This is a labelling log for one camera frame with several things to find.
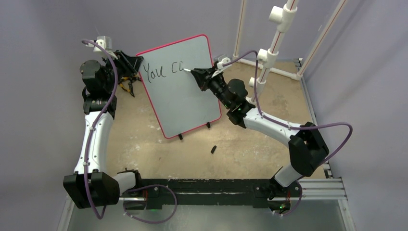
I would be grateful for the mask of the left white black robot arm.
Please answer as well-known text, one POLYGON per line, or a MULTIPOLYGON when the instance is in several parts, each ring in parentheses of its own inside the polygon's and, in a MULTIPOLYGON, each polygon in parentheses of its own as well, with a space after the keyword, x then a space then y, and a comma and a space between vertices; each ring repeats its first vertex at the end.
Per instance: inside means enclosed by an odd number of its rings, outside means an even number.
POLYGON ((106 173, 107 144, 117 105, 117 98, 111 94, 123 77, 136 76, 143 57, 117 50, 114 65, 107 58, 103 61, 104 64, 88 60, 80 66, 85 84, 82 91, 85 134, 74 173, 63 180, 66 192, 79 209, 115 205, 124 192, 132 197, 143 192, 137 170, 125 169, 113 177, 106 173))

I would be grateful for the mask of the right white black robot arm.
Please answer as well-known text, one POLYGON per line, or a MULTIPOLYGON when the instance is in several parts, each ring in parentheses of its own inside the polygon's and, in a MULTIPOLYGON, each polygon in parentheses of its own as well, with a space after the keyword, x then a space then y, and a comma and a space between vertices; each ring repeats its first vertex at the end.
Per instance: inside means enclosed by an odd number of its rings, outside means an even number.
POLYGON ((213 67, 194 68, 189 73, 201 91, 209 90, 219 99, 234 125, 263 133, 289 149, 289 164, 271 179, 274 195, 283 195, 294 181, 311 176, 328 156, 329 149, 313 123, 293 124, 259 111, 246 100, 248 92, 242 80, 225 82, 223 73, 213 67))

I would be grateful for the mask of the pink framed whiteboard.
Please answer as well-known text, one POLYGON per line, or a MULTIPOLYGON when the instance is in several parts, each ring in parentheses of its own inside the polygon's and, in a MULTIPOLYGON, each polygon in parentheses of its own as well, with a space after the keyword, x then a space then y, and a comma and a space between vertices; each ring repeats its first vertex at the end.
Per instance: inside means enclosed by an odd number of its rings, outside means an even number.
POLYGON ((210 68, 209 39, 199 34, 138 54, 144 58, 142 79, 162 134, 171 139, 222 117, 219 100, 201 91, 194 77, 183 68, 210 68))

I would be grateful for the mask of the black marker cap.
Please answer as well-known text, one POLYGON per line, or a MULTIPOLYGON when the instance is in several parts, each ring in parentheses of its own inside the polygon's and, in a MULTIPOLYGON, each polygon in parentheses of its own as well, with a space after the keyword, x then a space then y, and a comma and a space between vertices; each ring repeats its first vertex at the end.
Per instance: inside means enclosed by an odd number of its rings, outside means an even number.
POLYGON ((211 154, 214 154, 214 152, 215 152, 216 148, 217 148, 217 146, 216 146, 216 145, 214 145, 214 146, 213 146, 213 148, 211 149, 210 153, 211 153, 211 154))

